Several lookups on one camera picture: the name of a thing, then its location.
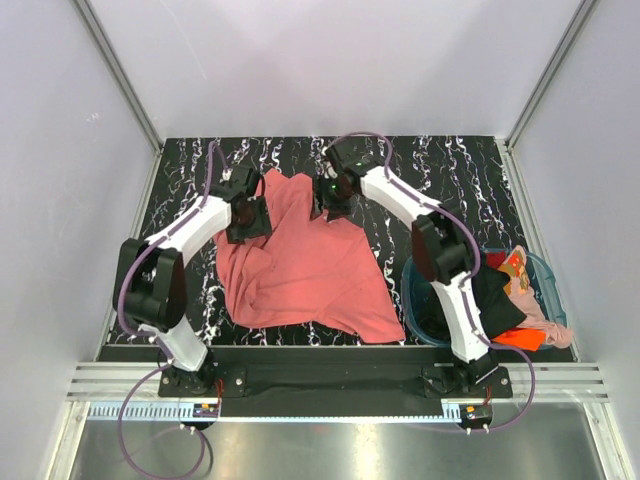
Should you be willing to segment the salmon pink t-shirt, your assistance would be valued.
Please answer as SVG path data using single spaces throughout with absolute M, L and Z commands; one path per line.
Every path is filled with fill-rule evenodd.
M 311 218 L 309 176 L 271 169 L 265 180 L 272 234 L 242 244 L 214 238 L 234 323 L 257 329 L 316 322 L 367 344 L 404 340 L 365 231 L 345 218 Z

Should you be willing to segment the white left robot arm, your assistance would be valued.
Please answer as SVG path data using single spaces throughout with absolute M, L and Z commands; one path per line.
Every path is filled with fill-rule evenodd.
M 185 269 L 218 234 L 231 244 L 271 234 L 265 193 L 262 174 L 235 167 L 221 182 L 208 182 L 205 193 L 166 228 L 121 245 L 113 293 L 118 323 L 127 334 L 158 344 L 193 395 L 208 394 L 216 372 L 205 365 L 208 349 L 186 319 Z

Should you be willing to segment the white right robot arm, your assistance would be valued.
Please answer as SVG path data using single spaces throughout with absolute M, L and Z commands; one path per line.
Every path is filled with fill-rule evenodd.
M 359 195 L 410 229 L 414 265 L 438 295 L 452 354 L 462 365 L 453 374 L 455 387 L 463 395 L 476 396 L 490 383 L 488 370 L 497 368 L 473 297 L 472 278 L 481 264 L 479 247 L 453 208 L 419 192 L 392 171 L 388 138 L 379 137 L 386 145 L 380 161 L 356 152 L 352 142 L 360 135 L 343 135 L 324 148 L 324 166 L 312 182 L 311 217 L 323 215 L 329 222 L 347 217 L 351 199 Z

